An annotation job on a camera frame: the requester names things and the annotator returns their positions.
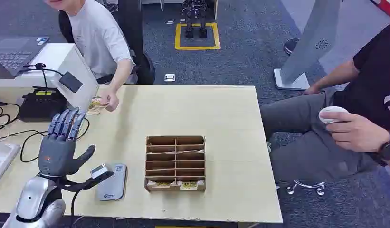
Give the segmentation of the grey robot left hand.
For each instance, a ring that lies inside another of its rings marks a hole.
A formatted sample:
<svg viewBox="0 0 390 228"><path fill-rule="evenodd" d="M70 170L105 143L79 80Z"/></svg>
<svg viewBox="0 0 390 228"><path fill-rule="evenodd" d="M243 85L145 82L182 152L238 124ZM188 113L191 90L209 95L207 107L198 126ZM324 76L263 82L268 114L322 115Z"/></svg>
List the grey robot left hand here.
<svg viewBox="0 0 390 228"><path fill-rule="evenodd" d="M85 112L78 107L56 114L41 141L38 154L40 174L48 177L73 175L93 156L95 146L90 145L78 158L74 158L77 135Z"/></svg>

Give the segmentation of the person's hand holding cards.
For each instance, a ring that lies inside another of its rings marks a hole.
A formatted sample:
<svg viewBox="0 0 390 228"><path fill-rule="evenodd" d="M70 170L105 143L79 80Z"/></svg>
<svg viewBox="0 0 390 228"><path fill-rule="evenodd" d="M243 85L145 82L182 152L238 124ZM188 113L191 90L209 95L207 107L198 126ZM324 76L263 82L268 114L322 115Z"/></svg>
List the person's hand holding cards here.
<svg viewBox="0 0 390 228"><path fill-rule="evenodd" d="M105 105L105 109L109 112L115 111L119 105L116 92L113 90L104 90L101 94L100 104Z"/></svg>

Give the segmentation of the person's hand holding white object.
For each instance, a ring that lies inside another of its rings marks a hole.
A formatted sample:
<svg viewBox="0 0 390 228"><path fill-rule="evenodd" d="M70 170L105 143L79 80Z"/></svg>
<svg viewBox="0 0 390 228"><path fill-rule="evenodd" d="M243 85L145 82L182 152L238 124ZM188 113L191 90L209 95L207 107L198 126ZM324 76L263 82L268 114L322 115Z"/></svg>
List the person's hand holding white object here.
<svg viewBox="0 0 390 228"><path fill-rule="evenodd" d="M390 133L367 118L346 112L323 112L324 119L335 119L326 125L336 144L355 152L379 152L390 141Z"/></svg>

